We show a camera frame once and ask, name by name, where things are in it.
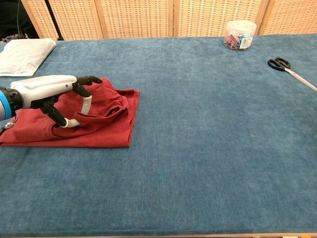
red shirt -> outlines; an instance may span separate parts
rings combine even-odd
[[[62,128],[40,109],[20,109],[14,127],[0,136],[0,146],[130,146],[140,92],[116,90],[106,78],[102,80],[84,86],[93,96],[88,115],[81,113],[83,99],[73,91],[54,104],[64,117],[78,120],[81,126]]]

white plastic bag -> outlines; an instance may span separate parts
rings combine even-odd
[[[32,76],[55,47],[51,38],[11,40],[0,53],[0,76]]]

plastic jar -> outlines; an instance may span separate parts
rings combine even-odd
[[[236,51],[245,51],[251,46],[257,25],[252,21],[229,21],[225,30],[223,44]]]

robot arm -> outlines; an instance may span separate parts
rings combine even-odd
[[[77,125],[54,107],[60,95],[73,90],[83,97],[83,111],[88,113],[91,94],[83,85],[102,83],[95,76],[75,77],[72,75],[50,75],[12,82],[10,88],[0,87],[0,121],[16,116],[19,109],[41,109],[61,127]]]

wicker panel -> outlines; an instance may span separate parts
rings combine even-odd
[[[39,37],[56,40],[58,35],[44,0],[22,0],[21,2]]]
[[[265,14],[261,34],[317,33],[316,0],[275,0]]]
[[[174,36],[223,36],[228,21],[255,22],[262,0],[175,0]]]
[[[172,36],[173,0],[96,0],[106,38]]]
[[[50,0],[50,3],[65,40],[103,38],[94,0]]]

